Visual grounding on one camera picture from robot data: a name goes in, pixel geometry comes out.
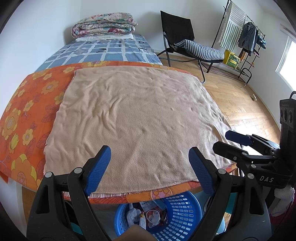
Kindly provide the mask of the white gloved right hand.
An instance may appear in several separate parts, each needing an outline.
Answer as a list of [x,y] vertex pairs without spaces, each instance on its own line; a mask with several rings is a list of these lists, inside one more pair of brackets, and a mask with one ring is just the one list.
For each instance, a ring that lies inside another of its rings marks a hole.
[[293,203],[295,189],[287,185],[283,189],[276,188],[274,190],[275,204],[269,208],[269,214],[272,217],[280,216],[287,212],[289,206]]

